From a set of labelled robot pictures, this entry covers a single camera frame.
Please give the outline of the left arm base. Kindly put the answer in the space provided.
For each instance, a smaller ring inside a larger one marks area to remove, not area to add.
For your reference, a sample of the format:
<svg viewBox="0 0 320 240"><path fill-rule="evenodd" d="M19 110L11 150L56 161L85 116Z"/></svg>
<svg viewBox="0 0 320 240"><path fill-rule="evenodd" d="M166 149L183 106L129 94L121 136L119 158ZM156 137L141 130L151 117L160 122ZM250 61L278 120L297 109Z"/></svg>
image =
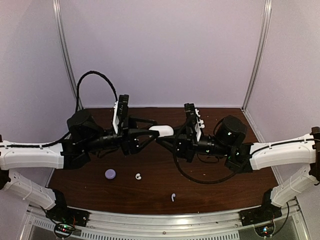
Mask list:
<svg viewBox="0 0 320 240"><path fill-rule="evenodd" d="M48 218L53 223L53 233L58 240L65 240L72 236L79 236L81 229L87 226L90 213L86 210L76 208L67 208L66 214L53 212L41 208Z"/></svg>

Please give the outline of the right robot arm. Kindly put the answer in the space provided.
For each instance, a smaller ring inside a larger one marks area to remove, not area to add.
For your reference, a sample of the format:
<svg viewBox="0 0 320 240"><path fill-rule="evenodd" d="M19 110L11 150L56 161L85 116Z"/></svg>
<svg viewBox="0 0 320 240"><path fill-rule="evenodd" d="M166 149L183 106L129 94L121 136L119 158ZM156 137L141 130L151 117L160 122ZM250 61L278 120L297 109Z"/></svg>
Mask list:
<svg viewBox="0 0 320 240"><path fill-rule="evenodd" d="M264 193L262 205L256 210L259 220L268 220L277 208L288 200L320 183L320 129L313 127L303 136L269 143L244 143L247 126L235 116L228 115L217 122L212 135L203 134L204 122L198 116L187 117L182 126L154 126L159 132L156 142L172 153L173 161L188 180L214 185L240 173L251 173L264 168L303 163L295 174L280 185ZM191 162L196 155L225 159L232 173L218 180L199 180L180 167L178 159Z"/></svg>

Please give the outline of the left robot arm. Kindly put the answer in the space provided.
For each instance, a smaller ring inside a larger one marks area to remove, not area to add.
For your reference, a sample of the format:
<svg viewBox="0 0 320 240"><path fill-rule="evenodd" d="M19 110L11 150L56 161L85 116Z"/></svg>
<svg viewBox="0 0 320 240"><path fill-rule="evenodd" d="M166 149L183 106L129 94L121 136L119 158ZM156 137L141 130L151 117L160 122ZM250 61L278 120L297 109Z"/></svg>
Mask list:
<svg viewBox="0 0 320 240"><path fill-rule="evenodd" d="M0 189L39 205L61 222L72 218L64 194L40 186L18 173L17 168L76 170L90 162L91 155L103 158L118 150L134 155L157 138L173 134L170 126L118 112L113 114L112 127L105 129L85 109L69 118L67 126L68 132L50 143L0 141Z"/></svg>

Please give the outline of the white clip earbud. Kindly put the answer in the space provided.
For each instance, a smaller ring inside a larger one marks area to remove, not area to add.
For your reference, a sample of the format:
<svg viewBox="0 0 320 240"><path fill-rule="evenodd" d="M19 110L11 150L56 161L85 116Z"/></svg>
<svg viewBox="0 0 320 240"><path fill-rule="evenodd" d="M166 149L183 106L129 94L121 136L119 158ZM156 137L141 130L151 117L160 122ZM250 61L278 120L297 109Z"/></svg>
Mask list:
<svg viewBox="0 0 320 240"><path fill-rule="evenodd" d="M137 173L137 174L135 175L135 179L136 179L136 180L141 180L141 179L142 179L141 174L140 174L140 173Z"/></svg>

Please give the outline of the white charging case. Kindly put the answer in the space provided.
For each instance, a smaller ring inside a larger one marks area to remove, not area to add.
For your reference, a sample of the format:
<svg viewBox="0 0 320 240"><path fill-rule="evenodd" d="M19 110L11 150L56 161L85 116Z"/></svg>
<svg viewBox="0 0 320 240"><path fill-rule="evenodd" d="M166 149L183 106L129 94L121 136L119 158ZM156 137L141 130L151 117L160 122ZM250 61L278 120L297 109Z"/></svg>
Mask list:
<svg viewBox="0 0 320 240"><path fill-rule="evenodd" d="M158 131L160 138L174 135L174 129L169 125L154 125L151 126L149 130Z"/></svg>

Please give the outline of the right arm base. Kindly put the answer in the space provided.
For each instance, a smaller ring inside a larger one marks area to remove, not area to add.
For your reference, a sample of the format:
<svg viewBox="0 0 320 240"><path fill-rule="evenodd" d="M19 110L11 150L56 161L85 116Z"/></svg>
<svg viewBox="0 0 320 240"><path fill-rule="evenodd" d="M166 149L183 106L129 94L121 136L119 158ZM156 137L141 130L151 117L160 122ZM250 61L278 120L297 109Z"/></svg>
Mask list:
<svg viewBox="0 0 320 240"><path fill-rule="evenodd" d="M261 238L269 238L275 233L274 220L281 216L282 209L279 207L259 206L239 212L242 226L253 225L255 233Z"/></svg>

